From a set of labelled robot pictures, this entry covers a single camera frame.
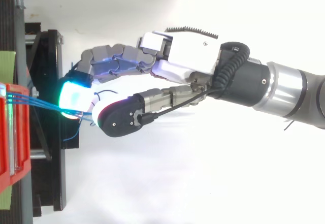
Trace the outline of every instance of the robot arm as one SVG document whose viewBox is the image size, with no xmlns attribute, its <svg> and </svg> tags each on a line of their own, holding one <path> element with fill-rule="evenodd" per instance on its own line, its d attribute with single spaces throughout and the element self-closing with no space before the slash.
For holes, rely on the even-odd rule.
<svg viewBox="0 0 325 224">
<path fill-rule="evenodd" d="M 325 128 L 325 76 L 249 57 L 247 46 L 222 44 L 217 35 L 193 28 L 146 33 L 137 47 L 95 47 L 82 53 L 76 73 L 106 82 L 148 74 L 180 84 L 151 89 L 111 105 L 100 103 L 93 119 L 111 137 L 139 130 L 160 115 L 197 105 L 206 96 Z"/>
</svg>

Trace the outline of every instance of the silver metal cylinder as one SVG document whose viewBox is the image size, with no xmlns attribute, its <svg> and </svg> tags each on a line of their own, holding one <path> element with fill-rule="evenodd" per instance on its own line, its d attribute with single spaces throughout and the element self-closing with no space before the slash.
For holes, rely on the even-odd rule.
<svg viewBox="0 0 325 224">
<path fill-rule="evenodd" d="M 43 149 L 31 149 L 30 159 L 46 159 Z"/>
<path fill-rule="evenodd" d="M 35 38 L 36 35 L 25 35 L 25 45 L 32 45 L 34 43 Z"/>
<path fill-rule="evenodd" d="M 296 106 L 303 89 L 299 70 L 274 62 L 268 64 L 270 84 L 260 102 L 253 106 L 256 111 L 286 116 Z"/>
</svg>

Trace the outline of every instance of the white background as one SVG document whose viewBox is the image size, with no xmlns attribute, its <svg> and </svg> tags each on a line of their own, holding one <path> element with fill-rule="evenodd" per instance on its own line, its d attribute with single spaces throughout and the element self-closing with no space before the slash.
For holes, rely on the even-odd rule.
<svg viewBox="0 0 325 224">
<path fill-rule="evenodd" d="M 325 0 L 25 0 L 25 20 L 58 29 L 65 71 L 87 48 L 189 25 L 247 44 L 251 57 L 325 74 Z M 171 84 L 123 77 L 133 94 Z M 325 132 L 207 99 L 109 138 L 84 123 L 67 150 L 64 211 L 35 223 L 324 223 Z"/>
</svg>

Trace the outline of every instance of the black cable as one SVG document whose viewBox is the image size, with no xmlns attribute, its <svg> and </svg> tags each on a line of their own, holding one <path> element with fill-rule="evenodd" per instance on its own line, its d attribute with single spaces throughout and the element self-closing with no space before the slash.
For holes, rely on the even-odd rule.
<svg viewBox="0 0 325 224">
<path fill-rule="evenodd" d="M 294 122 L 295 121 L 290 122 L 289 125 L 284 129 L 284 131 L 287 130 L 291 126 L 291 124 L 293 124 Z"/>
<path fill-rule="evenodd" d="M 222 94 L 224 93 L 224 91 L 226 90 L 231 78 L 234 76 L 235 72 L 238 70 L 238 68 L 245 62 L 247 61 L 247 59 L 249 58 L 249 48 L 247 45 L 239 43 L 239 42 L 227 42 L 221 45 L 221 50 L 222 49 L 228 49 L 228 50 L 232 50 L 234 47 L 238 48 L 238 52 L 236 53 L 236 55 L 234 55 L 220 70 L 220 72 L 217 74 L 217 76 L 215 77 L 215 80 L 213 82 L 213 87 L 211 89 L 208 89 L 196 96 L 194 96 L 193 98 L 184 101 L 183 103 L 177 105 L 177 106 L 173 106 L 169 109 L 166 109 L 164 111 L 161 111 L 159 113 L 153 113 L 153 119 L 157 119 L 158 117 L 165 115 L 171 111 L 174 111 L 178 108 L 181 108 L 183 106 L 186 106 L 187 104 L 197 100 L 198 98 L 206 95 L 206 94 L 210 94 L 210 93 L 214 93 L 214 92 L 220 92 L 219 93 L 219 97 L 220 98 L 222 96 Z"/>
<path fill-rule="evenodd" d="M 169 108 L 169 109 L 166 109 L 166 110 L 164 110 L 164 111 L 161 111 L 161 112 L 159 112 L 159 113 L 155 113 L 154 119 L 157 119 L 158 117 L 160 117 L 160 116 L 162 116 L 162 115 L 165 115 L 165 114 L 167 114 L 167 113 L 169 113 L 169 112 L 171 112 L 171 111 L 174 111 L 174 110 L 176 110 L 176 109 L 178 109 L 178 108 L 181 108 L 181 107 L 183 107 L 183 106 L 186 106 L 187 104 L 189 104 L 189 103 L 191 103 L 191 102 L 197 100 L 198 98 L 201 98 L 202 96 L 204 96 L 204 95 L 206 95 L 206 94 L 213 93 L 213 92 L 216 92 L 216 91 L 217 91 L 217 89 L 214 89 L 214 88 L 212 88 L 212 89 L 208 89 L 208 90 L 205 90 L 204 92 L 197 94 L 197 95 L 194 96 L 193 98 L 191 98 L 191 99 L 189 99 L 189 100 L 187 100 L 187 101 L 184 101 L 184 102 L 182 102 L 181 104 L 178 104 L 177 106 L 173 106 L 173 107 L 171 107 L 171 108 Z"/>
<path fill-rule="evenodd" d="M 95 92 L 95 93 L 93 93 L 93 94 L 95 94 L 95 95 L 97 95 L 98 96 L 98 100 L 101 100 L 101 97 L 100 97 L 100 93 L 102 93 L 102 92 L 112 92 L 112 93 L 118 93 L 118 92 L 115 92 L 115 91 L 113 91 L 113 90 L 110 90 L 110 89 L 104 89 L 104 90 L 102 90 L 102 91 L 99 91 L 99 92 Z"/>
<path fill-rule="evenodd" d="M 235 72 L 245 61 L 247 61 L 250 54 L 248 46 L 239 42 L 227 42 L 222 44 L 220 48 L 221 50 L 233 50 L 234 48 L 238 48 L 238 52 L 226 62 L 217 73 L 216 77 L 214 77 L 212 88 L 217 89 L 219 92 L 218 95 L 215 96 L 215 99 L 222 97 Z"/>
</svg>

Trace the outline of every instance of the blue light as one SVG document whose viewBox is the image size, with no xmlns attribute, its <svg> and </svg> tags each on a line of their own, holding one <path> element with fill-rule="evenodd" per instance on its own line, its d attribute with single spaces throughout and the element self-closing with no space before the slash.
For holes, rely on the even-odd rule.
<svg viewBox="0 0 325 224">
<path fill-rule="evenodd" d="M 59 97 L 59 107 L 77 111 L 88 111 L 93 99 L 93 90 L 76 83 L 65 82 Z M 75 116 L 62 113 L 70 119 L 77 119 Z"/>
</svg>

